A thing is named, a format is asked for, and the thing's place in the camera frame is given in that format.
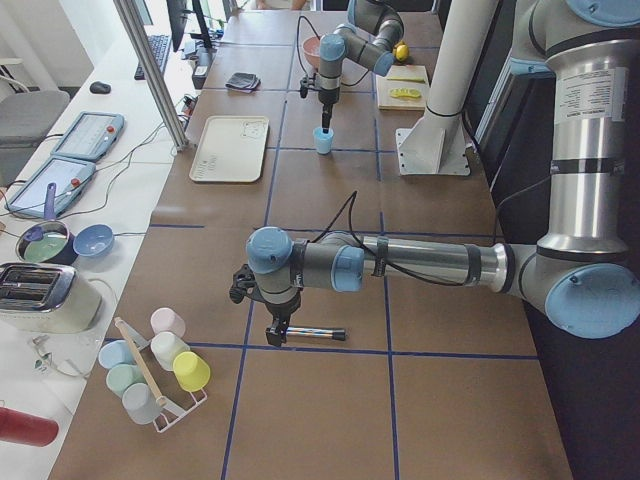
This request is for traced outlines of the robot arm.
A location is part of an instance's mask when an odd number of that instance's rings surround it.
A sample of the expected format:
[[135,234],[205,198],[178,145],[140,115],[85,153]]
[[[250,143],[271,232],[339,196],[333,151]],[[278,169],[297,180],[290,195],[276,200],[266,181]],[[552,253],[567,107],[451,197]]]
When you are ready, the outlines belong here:
[[[497,10],[494,1],[455,1],[444,27],[423,116],[396,133],[398,167],[409,185],[398,206],[425,210],[439,227],[474,227],[488,213],[457,183],[467,170],[464,104]],[[404,275],[443,287],[484,286],[518,297],[557,328],[600,339],[639,316],[639,281],[617,232],[625,169],[625,103],[639,55],[635,1],[519,1],[510,51],[516,75],[553,77],[553,152],[547,233],[533,244],[478,246],[326,229],[294,240],[265,226],[246,243],[232,301],[266,306],[275,346],[293,333],[306,288],[353,292],[366,276]]]
[[403,21],[389,2],[349,2],[347,22],[320,38],[317,73],[300,82],[301,97],[306,97],[310,89],[318,92],[322,132],[329,131],[333,107],[339,101],[343,61],[349,59],[384,77],[395,61],[393,48],[403,36]]

